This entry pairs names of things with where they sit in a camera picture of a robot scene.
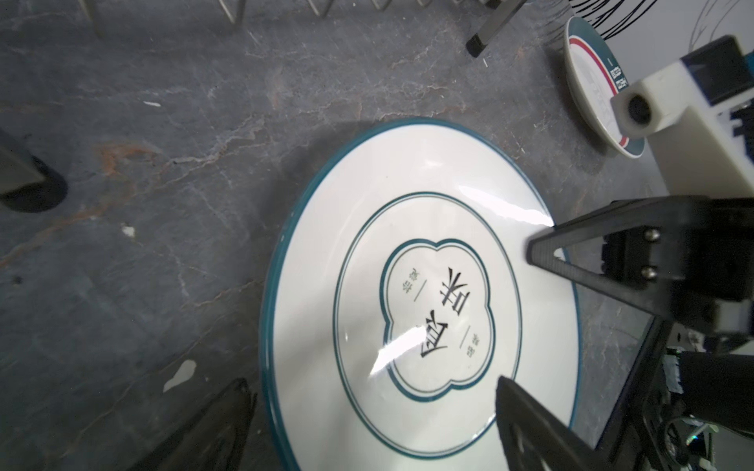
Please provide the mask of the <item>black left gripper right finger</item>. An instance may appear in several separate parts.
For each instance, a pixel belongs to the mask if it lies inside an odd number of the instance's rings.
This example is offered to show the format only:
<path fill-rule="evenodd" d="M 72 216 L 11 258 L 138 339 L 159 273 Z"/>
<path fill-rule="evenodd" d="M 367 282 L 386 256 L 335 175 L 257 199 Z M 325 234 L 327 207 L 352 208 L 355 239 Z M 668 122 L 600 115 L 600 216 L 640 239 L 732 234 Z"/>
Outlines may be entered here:
<path fill-rule="evenodd" d="M 498 379 L 496 423 L 511 470 L 611 470 L 613 467 L 526 390 Z"/>

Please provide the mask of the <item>stainless steel dish rack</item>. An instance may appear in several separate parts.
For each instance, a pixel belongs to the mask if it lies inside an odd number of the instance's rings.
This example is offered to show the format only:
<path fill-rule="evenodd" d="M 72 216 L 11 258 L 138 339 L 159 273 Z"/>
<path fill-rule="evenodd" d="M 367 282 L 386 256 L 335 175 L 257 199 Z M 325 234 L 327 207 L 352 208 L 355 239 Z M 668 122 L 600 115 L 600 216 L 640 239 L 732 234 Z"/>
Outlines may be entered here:
<path fill-rule="evenodd" d="M 274 13 L 310 15 L 324 21 L 337 6 L 335 1 L 217 1 L 215 3 L 231 33 L 242 31 L 249 19 L 267 19 Z M 493 38 L 522 9 L 522 1 L 480 1 L 487 15 L 473 33 L 467 50 L 479 56 Z M 23 139 L 1 132 L 1 203 L 17 212 L 40 213 L 64 201 L 69 185 L 66 179 L 26 147 Z"/>

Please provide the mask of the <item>white plate thin green line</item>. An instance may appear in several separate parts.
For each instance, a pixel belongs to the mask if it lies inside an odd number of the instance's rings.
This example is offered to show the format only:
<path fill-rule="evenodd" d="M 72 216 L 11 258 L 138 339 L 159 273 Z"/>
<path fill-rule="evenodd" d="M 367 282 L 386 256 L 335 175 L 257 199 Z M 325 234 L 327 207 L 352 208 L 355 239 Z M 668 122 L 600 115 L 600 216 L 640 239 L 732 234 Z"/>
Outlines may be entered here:
<path fill-rule="evenodd" d="M 331 157 L 284 225 L 263 296 L 284 466 L 503 469 L 503 377 L 573 425 L 575 286 L 525 258 L 553 225 L 514 160 L 452 123 L 394 121 Z"/>

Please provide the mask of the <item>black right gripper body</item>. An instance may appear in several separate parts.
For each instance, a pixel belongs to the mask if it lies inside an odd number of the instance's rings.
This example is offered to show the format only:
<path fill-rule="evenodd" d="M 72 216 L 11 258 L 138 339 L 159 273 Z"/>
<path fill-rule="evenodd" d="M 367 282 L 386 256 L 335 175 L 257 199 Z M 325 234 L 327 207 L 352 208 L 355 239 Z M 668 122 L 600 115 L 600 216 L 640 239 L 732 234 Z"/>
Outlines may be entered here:
<path fill-rule="evenodd" d="M 753 200 L 711 202 L 703 241 L 703 282 L 717 334 L 753 334 Z"/>

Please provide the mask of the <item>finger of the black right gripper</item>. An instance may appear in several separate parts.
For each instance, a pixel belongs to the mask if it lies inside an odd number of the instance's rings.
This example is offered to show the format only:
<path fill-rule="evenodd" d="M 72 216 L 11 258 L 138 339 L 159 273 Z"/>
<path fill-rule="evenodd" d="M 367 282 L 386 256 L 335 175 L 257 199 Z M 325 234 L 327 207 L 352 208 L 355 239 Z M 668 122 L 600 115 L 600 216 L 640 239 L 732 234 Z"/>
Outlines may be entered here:
<path fill-rule="evenodd" d="M 526 261 L 667 320 L 687 315 L 692 253 L 711 200 L 665 196 L 614 201 L 532 237 Z"/>

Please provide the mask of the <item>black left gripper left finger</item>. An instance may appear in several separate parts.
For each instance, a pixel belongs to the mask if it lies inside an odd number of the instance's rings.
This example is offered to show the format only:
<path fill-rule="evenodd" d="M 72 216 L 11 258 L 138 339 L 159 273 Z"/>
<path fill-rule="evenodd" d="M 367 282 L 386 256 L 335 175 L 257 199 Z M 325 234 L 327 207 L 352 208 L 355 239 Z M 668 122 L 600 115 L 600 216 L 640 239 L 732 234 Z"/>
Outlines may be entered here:
<path fill-rule="evenodd" d="M 134 470 L 237 470 L 249 435 L 256 394 L 233 380 Z"/>

